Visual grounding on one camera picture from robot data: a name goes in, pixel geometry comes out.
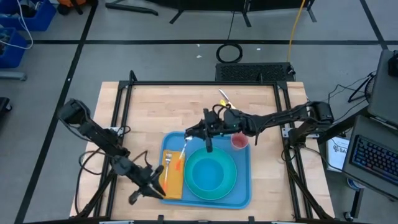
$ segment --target green bowl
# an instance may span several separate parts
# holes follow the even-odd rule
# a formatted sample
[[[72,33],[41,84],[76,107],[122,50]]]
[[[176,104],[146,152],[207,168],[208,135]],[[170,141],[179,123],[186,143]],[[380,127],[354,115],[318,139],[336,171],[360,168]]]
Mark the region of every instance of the green bowl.
[[[196,150],[186,161],[184,179],[197,197],[217,200],[230,193],[236,182],[236,165],[232,157],[213,147]]]

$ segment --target cable coil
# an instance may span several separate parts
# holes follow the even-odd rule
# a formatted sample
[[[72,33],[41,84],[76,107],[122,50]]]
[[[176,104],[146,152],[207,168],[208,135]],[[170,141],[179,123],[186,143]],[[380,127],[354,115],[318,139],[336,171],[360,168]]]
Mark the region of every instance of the cable coil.
[[[226,46],[236,47],[236,48],[239,50],[239,56],[238,56],[235,60],[232,60],[232,61],[224,61],[223,59],[221,59],[221,57],[220,57],[220,51],[221,51],[222,48],[224,48],[224,47],[226,47]],[[240,61],[242,60],[242,57],[243,57],[243,49],[242,49],[242,47],[241,47],[239,44],[233,44],[233,43],[223,44],[223,45],[221,45],[221,46],[217,49],[216,57],[217,57],[217,60],[218,60],[219,62],[221,62],[221,63],[238,63],[238,62],[240,62]]]

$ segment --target wooden table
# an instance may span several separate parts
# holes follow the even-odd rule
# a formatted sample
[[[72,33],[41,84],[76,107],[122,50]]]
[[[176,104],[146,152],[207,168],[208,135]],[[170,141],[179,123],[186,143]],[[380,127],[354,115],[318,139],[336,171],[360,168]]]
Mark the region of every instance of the wooden table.
[[[117,82],[102,84],[94,115],[94,120],[102,127],[110,126],[117,87]],[[288,87],[292,107],[307,102],[303,83],[288,83]],[[211,108],[222,99],[218,88],[222,88],[234,105],[245,113],[269,114],[277,111],[271,86],[133,86],[127,117],[127,125],[131,127],[131,132],[125,136],[123,143],[123,146],[131,151],[130,159],[148,150],[148,162],[156,166],[159,163],[163,137],[168,132],[184,131],[197,124],[203,118],[203,108]],[[280,97],[281,101],[284,101],[281,91]],[[254,146],[254,138],[250,139],[250,144],[252,200],[245,209],[164,205],[160,200],[148,197],[140,198],[134,206],[131,206],[128,197],[137,190],[137,187],[126,177],[118,177],[112,219],[156,220],[158,215],[164,215],[165,220],[244,221],[248,220],[248,216],[254,216],[258,221],[293,220],[288,174],[280,158],[283,147],[279,127],[266,129],[259,136],[257,146]],[[307,146],[318,150],[316,140],[308,139]],[[88,143],[87,151],[95,149],[94,144]],[[320,156],[307,150],[302,150],[301,154],[309,191],[325,211],[334,217]],[[95,172],[101,172],[102,166],[102,155],[95,155],[87,164],[87,168]],[[78,195],[80,209],[95,193],[99,179],[99,176],[83,171]],[[298,187],[297,193],[301,214],[304,217],[302,194]],[[104,214],[104,204],[107,199],[106,192],[101,214]]]

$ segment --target yellow cable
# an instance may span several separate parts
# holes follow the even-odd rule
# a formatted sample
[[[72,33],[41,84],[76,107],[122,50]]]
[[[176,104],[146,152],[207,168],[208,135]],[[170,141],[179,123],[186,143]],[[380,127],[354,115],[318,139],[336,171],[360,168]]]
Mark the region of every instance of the yellow cable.
[[[305,0],[303,0],[303,2],[301,3],[300,10],[298,11],[298,14],[296,17],[296,21],[294,22],[294,25],[293,25],[292,35],[290,35],[289,52],[287,53],[287,62],[290,62],[290,53],[292,52],[292,41],[293,41],[294,31],[296,30],[297,22],[299,21],[301,12],[303,11],[304,3],[305,3]]]

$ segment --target fork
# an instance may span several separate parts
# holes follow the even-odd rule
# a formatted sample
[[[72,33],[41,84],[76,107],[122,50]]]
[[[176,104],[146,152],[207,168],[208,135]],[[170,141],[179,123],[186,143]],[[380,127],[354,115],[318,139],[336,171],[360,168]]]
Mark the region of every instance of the fork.
[[[169,172],[169,164],[170,164],[171,160],[172,160],[172,153],[167,152],[166,153],[166,174],[165,174],[164,183],[163,183],[163,190],[165,192],[167,191],[167,173]]]

